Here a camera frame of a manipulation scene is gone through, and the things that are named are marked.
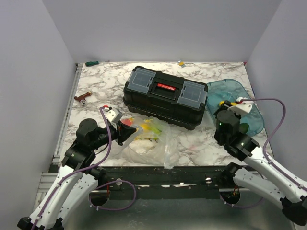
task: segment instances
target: marble tabletop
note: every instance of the marble tabletop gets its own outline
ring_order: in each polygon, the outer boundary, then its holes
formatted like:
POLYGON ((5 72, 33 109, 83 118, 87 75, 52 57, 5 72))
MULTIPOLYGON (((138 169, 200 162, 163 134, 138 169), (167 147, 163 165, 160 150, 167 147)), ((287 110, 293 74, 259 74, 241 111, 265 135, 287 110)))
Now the marble tabletop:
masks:
MULTIPOLYGON (((135 114, 128 111, 124 105, 123 88, 124 84, 130 76, 135 66, 143 66, 145 68, 160 70, 162 72, 184 77, 194 81, 213 82, 225 78, 235 79, 240 82, 247 90, 251 97, 254 97, 251 85, 245 67, 242 62, 235 63, 186 63, 186 67, 182 68, 177 63, 152 62, 152 63, 136 63, 136 62, 120 62, 110 63, 103 62, 99 65, 87 67, 83 65, 80 75, 76 95, 79 96, 88 91, 93 94, 86 98, 86 105, 81 106, 74 101, 69 124, 66 131, 66 137, 61 148, 61 158, 67 148, 75 140, 75 131, 79 123, 85 118, 95 119, 99 126, 105 127, 103 119, 99 112, 102 105, 110 105, 118 108, 123 117, 131 117, 135 114)), ((219 146, 213 138, 215 133, 215 125, 207 111, 205 110, 202 123, 193 131, 183 127, 170 125, 174 138, 178 140, 179 159, 177 165, 193 166, 193 165, 227 165, 230 162, 244 164, 239 160, 230 156, 223 147, 219 146)), ((264 144, 267 135, 265 130, 253 137, 261 145, 264 144)), ((267 148, 268 153, 272 153, 270 147, 267 148)), ((95 162, 104 157, 101 153, 95 162)), ((103 165, 107 166, 139 166, 127 159, 108 158, 103 165)))

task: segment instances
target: gray wall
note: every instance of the gray wall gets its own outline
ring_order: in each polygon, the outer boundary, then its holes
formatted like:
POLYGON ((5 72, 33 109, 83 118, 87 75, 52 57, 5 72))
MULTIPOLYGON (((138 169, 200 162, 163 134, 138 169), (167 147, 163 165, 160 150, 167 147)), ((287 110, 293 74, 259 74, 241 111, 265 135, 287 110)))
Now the gray wall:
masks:
POLYGON ((41 0, 0 6, 0 223, 31 214, 52 159, 75 65, 41 0))
POLYGON ((246 61, 281 0, 43 0, 76 62, 246 61))
MULTIPOLYGON (((307 1, 283 0, 247 63, 256 97, 276 97, 286 104, 285 121, 271 141, 276 159, 307 180, 307 1)), ((281 106, 259 102, 271 133, 281 106)))

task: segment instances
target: transparent blue container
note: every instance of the transparent blue container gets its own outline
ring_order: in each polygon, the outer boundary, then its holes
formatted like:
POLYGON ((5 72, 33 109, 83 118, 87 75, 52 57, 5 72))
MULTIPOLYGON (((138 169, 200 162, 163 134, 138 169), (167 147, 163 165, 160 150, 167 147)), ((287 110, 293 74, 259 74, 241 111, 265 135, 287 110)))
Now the transparent blue container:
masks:
MULTIPOLYGON (((250 98, 241 83, 233 79, 209 82, 207 85, 209 87, 207 107, 214 123, 216 119, 213 114, 219 108, 220 101, 228 100, 234 102, 238 97, 250 98)), ((251 137, 260 133, 264 128, 263 118, 255 105, 253 105, 248 115, 241 118, 240 123, 248 123, 247 134, 251 137)))

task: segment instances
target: clear plastic bag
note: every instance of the clear plastic bag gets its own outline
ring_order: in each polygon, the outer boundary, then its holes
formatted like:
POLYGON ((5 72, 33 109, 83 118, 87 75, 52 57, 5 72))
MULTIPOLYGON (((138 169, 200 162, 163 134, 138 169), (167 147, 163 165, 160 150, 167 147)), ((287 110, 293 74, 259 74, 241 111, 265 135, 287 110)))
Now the clear plastic bag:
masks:
POLYGON ((110 159, 125 159, 130 163, 173 168, 178 159, 178 141, 170 125, 155 117, 134 117, 133 127, 138 128, 123 146, 112 144, 110 159))

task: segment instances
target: red label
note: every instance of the red label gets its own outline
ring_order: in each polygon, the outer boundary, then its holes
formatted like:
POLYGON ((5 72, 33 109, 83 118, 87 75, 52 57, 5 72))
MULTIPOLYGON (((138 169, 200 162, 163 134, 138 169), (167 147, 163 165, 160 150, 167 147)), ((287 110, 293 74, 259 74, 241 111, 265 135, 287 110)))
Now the red label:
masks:
POLYGON ((160 83, 158 83, 157 86, 164 88, 164 89, 167 89, 167 90, 172 90, 172 91, 175 91, 175 89, 176 89, 175 87, 172 87, 172 86, 169 86, 169 85, 163 85, 163 84, 160 84, 160 83))

